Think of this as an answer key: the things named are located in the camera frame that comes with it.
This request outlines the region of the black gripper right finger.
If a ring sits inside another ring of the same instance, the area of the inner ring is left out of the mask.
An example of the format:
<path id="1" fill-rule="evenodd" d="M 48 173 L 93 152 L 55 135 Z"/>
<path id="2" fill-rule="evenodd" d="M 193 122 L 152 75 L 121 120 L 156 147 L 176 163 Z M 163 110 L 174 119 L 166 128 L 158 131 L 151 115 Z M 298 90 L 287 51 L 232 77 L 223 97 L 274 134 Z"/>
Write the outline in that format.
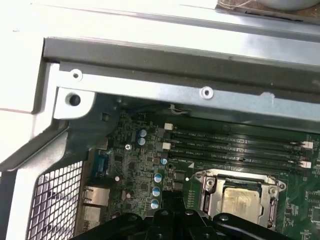
<path id="1" fill-rule="evenodd" d="M 219 213 L 212 220 L 187 209 L 182 191 L 173 192 L 173 209 L 186 240 L 285 240 L 281 233 L 230 213 Z"/>

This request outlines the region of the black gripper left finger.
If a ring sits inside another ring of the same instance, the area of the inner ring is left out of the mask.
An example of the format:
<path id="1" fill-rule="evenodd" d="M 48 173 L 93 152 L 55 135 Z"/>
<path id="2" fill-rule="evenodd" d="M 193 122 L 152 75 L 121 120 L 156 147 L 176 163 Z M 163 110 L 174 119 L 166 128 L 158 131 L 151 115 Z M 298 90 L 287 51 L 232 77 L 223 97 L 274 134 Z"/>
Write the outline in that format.
<path id="1" fill-rule="evenodd" d="M 75 237 L 74 240 L 171 240 L 173 238 L 173 191 L 163 191 L 161 208 L 142 218 L 124 213 Z"/>

